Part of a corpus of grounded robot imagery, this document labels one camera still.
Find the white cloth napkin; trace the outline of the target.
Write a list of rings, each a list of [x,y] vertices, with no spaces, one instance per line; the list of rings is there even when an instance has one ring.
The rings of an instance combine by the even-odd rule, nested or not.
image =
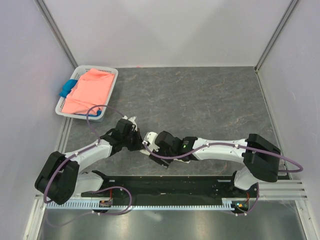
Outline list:
[[[152,160],[153,159],[156,159],[156,160],[161,160],[163,162],[167,162],[168,164],[172,163],[173,161],[176,161],[176,162],[181,162],[181,163],[185,163],[185,164],[189,164],[190,161],[187,160],[182,160],[182,159],[178,159],[178,158],[173,158],[173,159],[164,159],[164,158],[160,158],[160,157],[157,157],[156,155],[158,155],[159,153],[157,151],[152,151],[152,154],[150,152],[148,152],[146,149],[142,149],[139,151],[141,154],[144,154],[146,156],[148,156],[149,158],[151,158]]]

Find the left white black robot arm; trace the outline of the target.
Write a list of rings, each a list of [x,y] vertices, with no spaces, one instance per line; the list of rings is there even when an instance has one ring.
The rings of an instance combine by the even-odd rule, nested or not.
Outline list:
[[[93,191],[99,197],[106,196],[110,185],[99,171],[80,175],[94,163],[109,158],[123,148],[129,151],[143,149],[142,137],[136,124],[136,117],[121,118],[115,128],[107,131],[92,144],[73,152],[52,152],[35,180],[34,187],[47,202],[58,205],[66,203],[73,195]]]

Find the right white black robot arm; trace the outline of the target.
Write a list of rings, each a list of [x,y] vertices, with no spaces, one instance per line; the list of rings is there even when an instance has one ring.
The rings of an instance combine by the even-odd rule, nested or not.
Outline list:
[[[242,196],[256,183],[278,180],[281,151],[258,134],[222,141],[196,136],[180,139],[166,131],[149,132],[142,144],[149,157],[166,168],[172,161],[223,160],[243,164],[229,184],[229,191],[235,197]]]

